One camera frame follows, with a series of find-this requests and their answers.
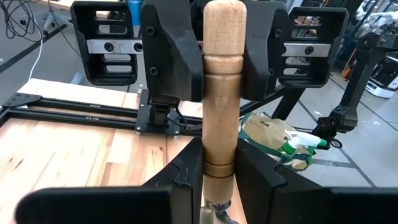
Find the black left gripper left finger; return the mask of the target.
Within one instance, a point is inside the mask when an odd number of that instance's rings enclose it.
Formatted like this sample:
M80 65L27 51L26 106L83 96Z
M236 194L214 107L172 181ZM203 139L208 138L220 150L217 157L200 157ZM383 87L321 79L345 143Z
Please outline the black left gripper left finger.
M25 224L198 223L203 146L192 139L141 186L46 188L26 195L15 211Z

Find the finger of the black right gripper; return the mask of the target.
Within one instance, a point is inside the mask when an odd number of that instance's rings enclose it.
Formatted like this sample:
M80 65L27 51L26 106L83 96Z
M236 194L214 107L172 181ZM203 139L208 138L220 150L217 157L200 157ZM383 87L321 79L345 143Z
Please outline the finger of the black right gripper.
M153 95L198 102L203 60L188 1L146 0L141 7L146 83Z
M241 97L263 100L282 71L288 10L277 1L244 1L247 8Z

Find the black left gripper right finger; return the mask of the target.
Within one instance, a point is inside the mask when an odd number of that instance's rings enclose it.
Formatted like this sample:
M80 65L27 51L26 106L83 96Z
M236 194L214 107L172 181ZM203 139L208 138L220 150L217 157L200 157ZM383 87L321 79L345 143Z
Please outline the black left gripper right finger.
M240 139L236 181L248 223L397 224L397 189L322 187Z

